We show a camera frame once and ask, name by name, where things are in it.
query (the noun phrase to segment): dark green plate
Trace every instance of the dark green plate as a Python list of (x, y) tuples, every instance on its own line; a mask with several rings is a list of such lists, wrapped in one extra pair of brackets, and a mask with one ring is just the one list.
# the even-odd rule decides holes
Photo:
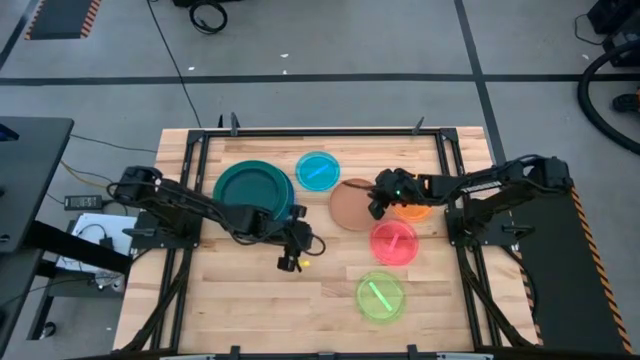
[(216, 182), (213, 198), (230, 205), (255, 205), (284, 220), (293, 204), (293, 186), (287, 176), (264, 161), (250, 160), (235, 164)]

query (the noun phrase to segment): floor mat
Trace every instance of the floor mat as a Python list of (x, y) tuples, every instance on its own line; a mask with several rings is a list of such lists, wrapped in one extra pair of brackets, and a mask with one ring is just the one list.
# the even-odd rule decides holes
[(101, 0), (42, 0), (26, 40), (81, 39), (89, 36)]

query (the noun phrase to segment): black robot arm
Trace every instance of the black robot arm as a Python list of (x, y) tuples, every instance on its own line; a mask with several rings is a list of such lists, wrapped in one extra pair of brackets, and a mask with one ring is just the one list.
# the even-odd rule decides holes
[(373, 199), (369, 211), (380, 219), (389, 205), (444, 205), (466, 194), (501, 188), (484, 200), (473, 199), (465, 207), (461, 225), (473, 232), (497, 213), (536, 196), (567, 192), (572, 186), (565, 162), (555, 157), (527, 155), (463, 176), (414, 175), (400, 168), (386, 169), (367, 190)]
[(109, 188), (113, 186), (115, 201), (146, 210), (159, 219), (164, 231), (174, 236), (189, 234), (190, 219), (195, 214), (220, 224), (241, 245), (282, 246), (284, 256), (278, 259), (277, 267), (284, 271), (301, 271), (298, 257), (311, 248), (315, 237), (309, 224), (298, 220), (306, 214), (304, 206), (293, 206), (290, 219), (276, 221), (267, 209), (212, 200), (173, 180), (164, 179), (155, 168), (128, 167), (120, 182)]

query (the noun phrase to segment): lime green plate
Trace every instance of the lime green plate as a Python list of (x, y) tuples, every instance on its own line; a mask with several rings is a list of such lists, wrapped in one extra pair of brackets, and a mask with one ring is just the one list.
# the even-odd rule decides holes
[(356, 302), (367, 319), (378, 324), (389, 324), (404, 312), (405, 293), (395, 276), (374, 271), (360, 279)]

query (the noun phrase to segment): gray floor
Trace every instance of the gray floor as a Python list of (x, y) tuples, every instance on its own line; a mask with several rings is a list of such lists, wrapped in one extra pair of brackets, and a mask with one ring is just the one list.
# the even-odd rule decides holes
[[(573, 18), (595, 0), (465, 0), (487, 74), (579, 74), (599, 47), (573, 37)], [(0, 3), (0, 48), (27, 6)], [(229, 3), (228, 28), (197, 33), (187, 12), (154, 3), (158, 21), (185, 76), (348, 73), (470, 74), (453, 1), (244, 0)], [(581, 33), (590, 35), (581, 22)], [(605, 66), (601, 72), (625, 72)], [(103, 0), (84, 40), (15, 45), (0, 78), (175, 76), (144, 0)], [(619, 129), (640, 139), (636, 116), (613, 114), (608, 103), (636, 83), (592, 85), (594, 103)], [(489, 94), (508, 158), (557, 155), (570, 164), (632, 343), (640, 346), (640, 242), (635, 210), (639, 159), (591, 127), (575, 100), (575, 83), (490, 83)], [(190, 84), (205, 126), (234, 111), (243, 126), (485, 126), (472, 82), (315, 82)], [(180, 85), (1, 86), (0, 114), (70, 117), (74, 133), (125, 146), (154, 148), (162, 128), (195, 127)], [(127, 165), (151, 165), (151, 154), (72, 140), (65, 161), (117, 179)], [(95, 189), (58, 169), (49, 192)], [(38, 217), (64, 228), (77, 214), (46, 199)], [(38, 279), (35, 285), (41, 284)], [(59, 333), (24, 341), (37, 293), (30, 296), (5, 359), (61, 359), (111, 349), (120, 303), (56, 300), (50, 319)]]

